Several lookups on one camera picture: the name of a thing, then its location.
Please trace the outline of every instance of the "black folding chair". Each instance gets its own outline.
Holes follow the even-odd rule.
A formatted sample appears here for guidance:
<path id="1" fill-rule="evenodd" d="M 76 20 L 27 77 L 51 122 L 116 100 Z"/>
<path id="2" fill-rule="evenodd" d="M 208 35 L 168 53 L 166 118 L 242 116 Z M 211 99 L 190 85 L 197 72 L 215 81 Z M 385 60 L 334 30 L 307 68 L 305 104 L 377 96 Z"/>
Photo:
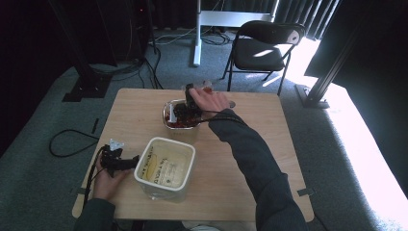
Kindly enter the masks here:
<path id="1" fill-rule="evenodd" d="M 305 30 L 300 24 L 273 23 L 268 21 L 248 21 L 237 32 L 232 44 L 231 54 L 221 79 L 229 72 L 228 91 L 231 89 L 233 72 L 267 73 L 284 69 L 278 95 L 282 89 L 292 50 L 304 37 Z M 288 44 L 290 47 L 281 53 L 277 47 Z"/>

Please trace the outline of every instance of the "person's right hand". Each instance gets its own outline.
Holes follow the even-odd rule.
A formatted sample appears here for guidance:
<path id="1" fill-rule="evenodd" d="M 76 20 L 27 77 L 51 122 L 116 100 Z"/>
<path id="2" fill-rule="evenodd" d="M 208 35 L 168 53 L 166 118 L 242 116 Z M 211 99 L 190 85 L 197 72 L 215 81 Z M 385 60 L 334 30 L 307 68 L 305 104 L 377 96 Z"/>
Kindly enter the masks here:
<path id="1" fill-rule="evenodd" d="M 202 89 L 189 89 L 189 91 L 197 106 L 204 111 L 203 118 L 213 117 L 218 112 L 230 108 L 229 100 L 222 92 L 207 93 Z"/>

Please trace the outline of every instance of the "person's left hand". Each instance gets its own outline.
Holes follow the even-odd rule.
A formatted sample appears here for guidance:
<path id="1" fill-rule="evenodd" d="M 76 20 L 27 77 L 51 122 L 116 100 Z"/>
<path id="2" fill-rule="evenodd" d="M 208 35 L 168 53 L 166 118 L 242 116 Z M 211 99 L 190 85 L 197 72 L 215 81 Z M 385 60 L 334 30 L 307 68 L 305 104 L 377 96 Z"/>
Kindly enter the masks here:
<path id="1" fill-rule="evenodd" d="M 116 193 L 117 186 L 131 172 L 130 169 L 118 171 L 115 177 L 112 177 L 106 169 L 101 166 L 101 156 L 96 161 L 96 169 L 99 174 L 95 177 L 93 186 L 93 198 L 110 200 Z"/>

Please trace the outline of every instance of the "white desk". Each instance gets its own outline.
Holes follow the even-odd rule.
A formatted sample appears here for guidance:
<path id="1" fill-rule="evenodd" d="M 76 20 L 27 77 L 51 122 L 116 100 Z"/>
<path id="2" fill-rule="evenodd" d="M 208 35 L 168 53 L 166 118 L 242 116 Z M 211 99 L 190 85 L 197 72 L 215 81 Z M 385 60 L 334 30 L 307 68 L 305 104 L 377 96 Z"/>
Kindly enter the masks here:
<path id="1" fill-rule="evenodd" d="M 201 0 L 197 0 L 197 35 L 195 39 L 194 66 L 200 66 L 201 60 L 201 26 L 241 27 L 252 20 L 273 21 L 279 0 L 275 1 L 271 13 L 239 13 L 201 11 Z"/>

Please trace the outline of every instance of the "desk leg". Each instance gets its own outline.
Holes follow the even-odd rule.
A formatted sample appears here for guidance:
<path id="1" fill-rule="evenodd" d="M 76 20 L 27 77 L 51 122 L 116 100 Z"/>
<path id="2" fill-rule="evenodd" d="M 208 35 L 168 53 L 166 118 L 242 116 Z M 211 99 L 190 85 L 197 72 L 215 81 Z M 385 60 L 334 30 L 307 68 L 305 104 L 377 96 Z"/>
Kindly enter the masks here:
<path id="1" fill-rule="evenodd" d="M 197 25 L 196 25 L 196 38 L 195 38 L 195 49 L 194 49 L 194 66 L 200 66 L 201 60 L 201 0 L 197 0 Z"/>
<path id="2" fill-rule="evenodd" d="M 194 50 L 194 66 L 200 66 L 201 59 L 201 39 L 198 38 L 195 41 L 195 50 Z"/>

